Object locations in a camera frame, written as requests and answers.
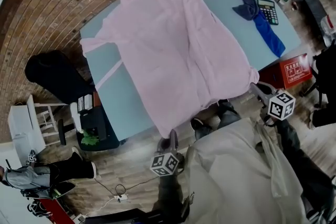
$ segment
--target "person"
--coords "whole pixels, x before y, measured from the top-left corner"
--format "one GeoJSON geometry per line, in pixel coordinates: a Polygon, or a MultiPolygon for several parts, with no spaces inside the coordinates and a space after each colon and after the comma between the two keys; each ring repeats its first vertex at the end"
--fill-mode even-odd
{"type": "Polygon", "coordinates": [[[314,130],[321,127],[336,123],[336,96],[332,88],[325,93],[327,95],[328,104],[325,108],[314,110],[309,115],[309,129],[314,130]]]}
{"type": "MultiPolygon", "coordinates": [[[[241,119],[227,100],[217,105],[221,121],[216,131],[198,118],[191,120],[196,142],[186,157],[191,161],[186,166],[190,212],[185,223],[327,221],[333,184],[300,148],[289,122],[275,122],[281,150],[260,124],[241,119]]],[[[163,223],[185,220],[180,192],[176,174],[160,177],[153,210],[163,223]]]]}
{"type": "Polygon", "coordinates": [[[72,156],[64,161],[39,167],[21,167],[17,170],[5,170],[0,166],[0,181],[20,190],[49,188],[58,183],[75,178],[95,178],[97,169],[93,162],[83,160],[78,149],[72,147],[72,156]]]}

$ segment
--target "white cube with black pattern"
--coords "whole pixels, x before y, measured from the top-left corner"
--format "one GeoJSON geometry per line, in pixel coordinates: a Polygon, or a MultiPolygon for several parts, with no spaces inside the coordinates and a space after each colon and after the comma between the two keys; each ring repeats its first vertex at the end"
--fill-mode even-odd
{"type": "Polygon", "coordinates": [[[179,160],[172,153],[165,153],[152,158],[150,169],[158,176],[168,176],[175,172],[178,164],[179,160]]]}
{"type": "Polygon", "coordinates": [[[282,121],[293,114],[294,107],[294,96],[285,91],[269,100],[268,115],[282,121]]]}

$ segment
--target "white box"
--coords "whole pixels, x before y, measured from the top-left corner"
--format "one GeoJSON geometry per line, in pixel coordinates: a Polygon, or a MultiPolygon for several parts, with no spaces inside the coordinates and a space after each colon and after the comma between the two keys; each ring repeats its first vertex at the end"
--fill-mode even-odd
{"type": "Polygon", "coordinates": [[[158,176],[168,176],[175,172],[178,164],[179,160],[172,153],[166,153],[152,158],[150,170],[158,176]]]}
{"type": "Polygon", "coordinates": [[[268,115],[284,120],[294,112],[295,98],[287,91],[272,97],[268,104],[268,115]]]}
{"type": "Polygon", "coordinates": [[[8,125],[12,138],[25,135],[33,131],[28,107],[26,105],[13,105],[8,115],[8,125]]]}

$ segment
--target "green plant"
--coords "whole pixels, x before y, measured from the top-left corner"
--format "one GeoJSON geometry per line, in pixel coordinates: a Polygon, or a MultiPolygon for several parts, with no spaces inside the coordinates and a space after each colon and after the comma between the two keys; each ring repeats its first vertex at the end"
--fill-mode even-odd
{"type": "Polygon", "coordinates": [[[81,143],[84,145],[94,146],[99,142],[99,138],[87,130],[83,130],[83,135],[81,143]]]}

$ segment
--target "red box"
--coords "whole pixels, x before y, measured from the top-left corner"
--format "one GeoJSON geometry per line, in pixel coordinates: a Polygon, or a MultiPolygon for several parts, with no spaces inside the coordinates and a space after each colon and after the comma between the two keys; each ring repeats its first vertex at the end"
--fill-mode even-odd
{"type": "Polygon", "coordinates": [[[311,79],[312,72],[307,54],[299,55],[259,72],[260,81],[271,84],[276,89],[290,88],[311,79]]]}
{"type": "Polygon", "coordinates": [[[50,217],[56,224],[75,224],[74,221],[68,216],[63,207],[57,199],[40,199],[39,200],[47,211],[52,213],[50,217]]]}

